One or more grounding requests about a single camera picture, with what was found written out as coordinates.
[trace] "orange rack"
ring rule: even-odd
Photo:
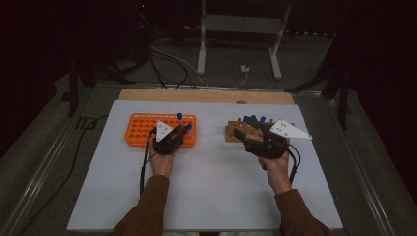
[[[180,125],[177,114],[133,113],[125,134],[125,140],[128,145],[144,148],[147,144],[149,132],[156,126],[157,121],[162,121],[174,128]],[[184,136],[184,143],[181,146],[190,148],[196,140],[196,116],[182,114],[181,121],[184,126],[191,124],[191,130]]]

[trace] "white table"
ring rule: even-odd
[[[136,95],[144,96],[147,92],[138,91]],[[170,95],[181,94],[181,91],[172,92],[168,91]],[[201,94],[213,95],[210,91],[185,93],[198,94],[196,98]],[[269,99],[276,97],[273,93],[255,93]],[[233,92],[220,92],[217,99],[225,94],[230,96]],[[249,97],[250,93],[235,94],[246,94],[248,100],[253,99]],[[68,230],[112,230],[136,204],[144,150],[127,146],[123,139],[130,114],[135,112],[182,112],[197,116],[195,146],[181,148],[175,159],[165,209],[165,230],[244,231],[279,227],[280,214],[265,171],[254,156],[244,151],[242,144],[225,141],[224,126],[228,120],[244,115],[264,115],[267,119],[285,119],[307,131],[297,105],[118,100],[92,159]],[[299,189],[318,220],[330,228],[341,228],[312,142],[293,140],[291,143],[298,148],[302,158],[294,187]],[[150,168],[147,168],[147,178],[150,175]]]

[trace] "hand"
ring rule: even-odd
[[[258,135],[263,137],[264,134],[259,131]],[[292,190],[291,182],[288,177],[289,153],[286,151],[278,159],[266,159],[257,156],[260,166],[267,171],[268,183],[276,195]]]
[[[153,139],[149,141],[149,162],[153,175],[164,175],[169,178],[174,166],[174,156],[175,153],[169,155],[156,153],[153,149]]]

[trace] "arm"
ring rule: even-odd
[[[278,159],[258,156],[258,162],[267,171],[268,182],[275,192],[282,218],[281,230],[285,235],[333,235],[310,214],[298,191],[292,189],[288,178],[288,160],[288,152]]]
[[[160,155],[150,149],[153,176],[147,181],[138,204],[115,226],[115,236],[156,236],[163,233],[163,216],[175,154]]]

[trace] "brown sleeve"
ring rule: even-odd
[[[114,227],[115,236],[159,236],[163,233],[163,214],[169,179],[155,175],[148,179],[138,204]]]
[[[275,196],[281,212],[285,235],[333,235],[322,223],[309,212],[298,190],[291,190]]]

